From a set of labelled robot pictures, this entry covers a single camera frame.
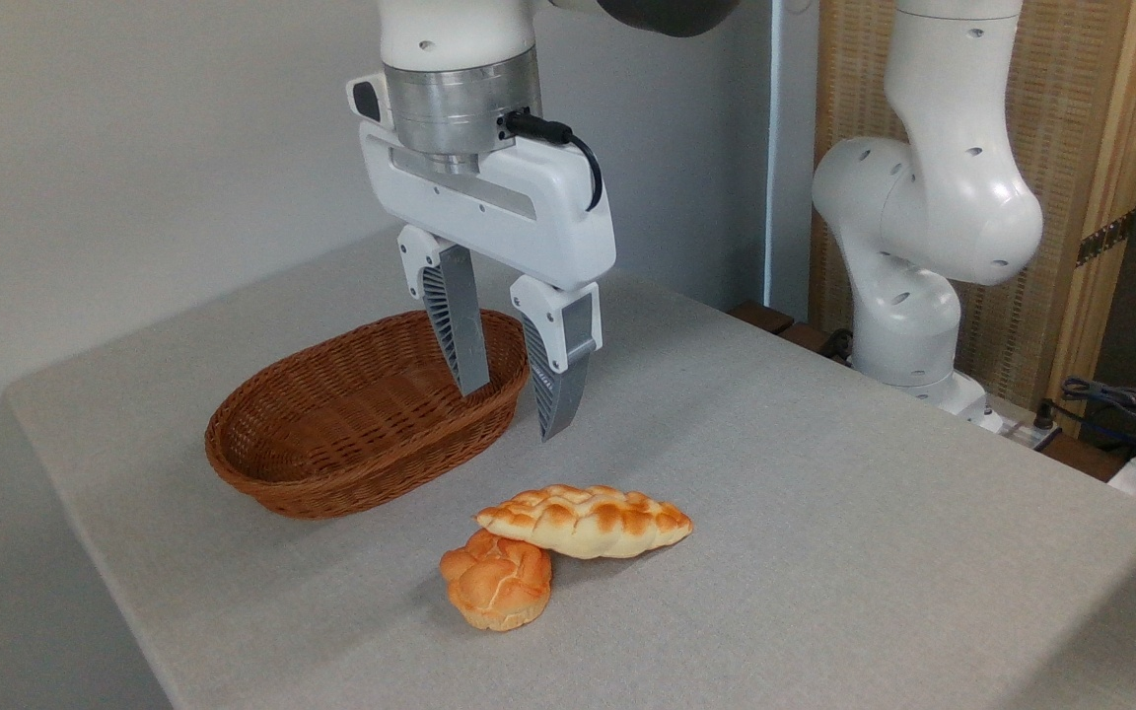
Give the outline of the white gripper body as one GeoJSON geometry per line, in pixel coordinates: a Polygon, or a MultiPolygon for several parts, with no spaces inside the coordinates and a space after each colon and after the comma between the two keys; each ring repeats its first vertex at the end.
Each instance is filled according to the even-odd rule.
{"type": "Polygon", "coordinates": [[[354,78],[346,100],[361,120],[367,176],[385,211],[438,239],[504,262],[556,289],[580,289],[612,269],[607,198],[580,150],[518,137],[481,156],[477,174],[438,174],[398,141],[383,75],[354,78]]]}

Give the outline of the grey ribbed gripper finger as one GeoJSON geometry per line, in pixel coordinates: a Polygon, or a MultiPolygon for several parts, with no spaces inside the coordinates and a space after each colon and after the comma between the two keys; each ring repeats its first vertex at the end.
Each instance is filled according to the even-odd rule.
{"type": "Polygon", "coordinates": [[[469,396],[490,383],[470,251],[414,225],[396,245],[410,296],[421,301],[457,389],[469,396]]]}
{"type": "Polygon", "coordinates": [[[580,408],[588,360],[601,346],[599,286],[563,291],[523,275],[511,286],[523,319],[541,440],[571,426],[580,408]]]}

